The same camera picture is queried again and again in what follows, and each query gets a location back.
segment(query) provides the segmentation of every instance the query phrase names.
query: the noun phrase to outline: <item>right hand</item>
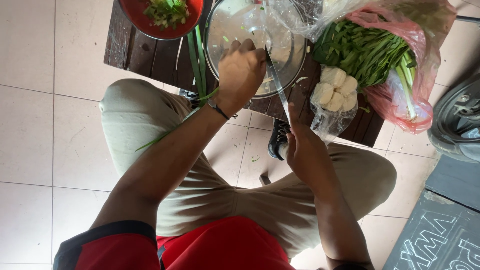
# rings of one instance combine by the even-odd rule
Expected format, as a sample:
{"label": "right hand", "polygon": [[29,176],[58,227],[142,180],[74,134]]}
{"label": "right hand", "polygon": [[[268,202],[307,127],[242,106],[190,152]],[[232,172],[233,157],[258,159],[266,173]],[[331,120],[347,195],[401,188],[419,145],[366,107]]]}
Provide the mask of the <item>right hand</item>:
{"label": "right hand", "polygon": [[287,133],[288,165],[314,193],[326,188],[339,190],[340,184],[325,143],[313,130],[299,122],[293,103],[288,104],[288,112],[292,131]]}
{"label": "right hand", "polygon": [[220,89],[213,97],[230,117],[247,103],[263,82],[266,73],[265,50],[256,49],[251,39],[234,40],[218,63]]}

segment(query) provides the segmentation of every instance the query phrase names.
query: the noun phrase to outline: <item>tile floor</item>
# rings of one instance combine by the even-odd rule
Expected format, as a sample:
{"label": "tile floor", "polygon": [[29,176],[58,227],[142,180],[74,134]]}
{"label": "tile floor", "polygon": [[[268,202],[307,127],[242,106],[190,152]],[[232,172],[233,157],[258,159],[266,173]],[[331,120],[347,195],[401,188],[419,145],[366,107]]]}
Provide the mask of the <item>tile floor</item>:
{"label": "tile floor", "polygon": [[[118,180],[98,101],[115,80],[140,77],[103,64],[112,0],[25,1],[0,3],[0,270],[50,269],[60,243],[88,229]],[[460,15],[480,17],[479,0],[451,3]],[[454,23],[441,48],[432,103],[464,72],[478,68],[479,46],[477,25]],[[242,110],[205,153],[232,185],[259,186],[264,172],[277,180],[290,169],[267,154],[272,128],[270,118]],[[370,150],[398,171],[389,199],[359,221],[380,269],[437,154],[425,133],[412,136],[389,123]],[[292,265],[325,267],[321,246],[293,258]]]}

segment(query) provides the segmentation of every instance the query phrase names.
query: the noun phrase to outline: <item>pink plastic bag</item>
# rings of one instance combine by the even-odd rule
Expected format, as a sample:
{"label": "pink plastic bag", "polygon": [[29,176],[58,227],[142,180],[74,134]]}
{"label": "pink plastic bag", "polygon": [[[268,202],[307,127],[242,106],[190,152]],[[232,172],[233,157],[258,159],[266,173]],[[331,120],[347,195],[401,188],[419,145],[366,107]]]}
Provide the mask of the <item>pink plastic bag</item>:
{"label": "pink plastic bag", "polygon": [[[379,19],[383,16],[387,22]],[[440,46],[456,17],[447,0],[383,0],[370,2],[346,15],[365,28],[379,28],[402,37],[413,50],[418,63],[410,98],[416,116],[410,117],[406,96],[395,70],[381,85],[363,89],[375,111],[404,131],[418,134],[432,126],[433,110],[428,98],[440,66]]]}

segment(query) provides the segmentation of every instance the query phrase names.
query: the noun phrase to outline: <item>white tofu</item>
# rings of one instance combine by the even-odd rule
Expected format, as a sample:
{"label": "white tofu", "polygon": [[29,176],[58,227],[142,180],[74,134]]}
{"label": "white tofu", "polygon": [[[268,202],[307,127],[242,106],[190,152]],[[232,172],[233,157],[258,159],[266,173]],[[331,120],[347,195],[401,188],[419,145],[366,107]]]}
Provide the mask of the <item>white tofu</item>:
{"label": "white tofu", "polygon": [[332,99],[325,104],[324,108],[330,111],[338,111],[343,106],[344,102],[345,99],[343,98],[342,94],[333,92]]}
{"label": "white tofu", "polygon": [[343,102],[343,111],[349,111],[353,109],[353,107],[355,107],[355,104],[357,104],[357,92],[344,96],[344,99],[345,101]]}
{"label": "white tofu", "polygon": [[343,84],[339,88],[335,89],[335,92],[347,96],[355,92],[357,90],[357,86],[357,80],[354,77],[347,75]]}
{"label": "white tofu", "polygon": [[313,90],[313,96],[311,102],[318,108],[324,104],[327,104],[333,95],[333,86],[324,83],[317,83]]}
{"label": "white tofu", "polygon": [[334,88],[340,87],[345,81],[347,74],[337,67],[327,67],[322,70],[320,82],[333,85]]}

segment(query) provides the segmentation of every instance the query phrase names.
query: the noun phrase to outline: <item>khaki trousers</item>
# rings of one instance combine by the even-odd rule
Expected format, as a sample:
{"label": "khaki trousers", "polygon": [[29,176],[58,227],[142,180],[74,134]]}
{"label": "khaki trousers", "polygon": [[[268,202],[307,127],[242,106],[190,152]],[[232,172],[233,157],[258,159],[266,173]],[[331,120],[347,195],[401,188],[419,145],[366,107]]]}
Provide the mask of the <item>khaki trousers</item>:
{"label": "khaki trousers", "polygon": [[[135,152],[137,148],[173,129],[191,111],[184,97],[138,79],[110,85],[99,107],[119,175],[144,152]],[[328,152],[345,199],[358,220],[388,198],[395,186],[396,171],[387,159],[334,143]],[[160,203],[156,233],[181,235],[212,221],[240,215],[267,230],[292,258],[320,243],[313,199],[311,190],[294,173],[259,188],[230,186],[202,153],[180,186]]]}

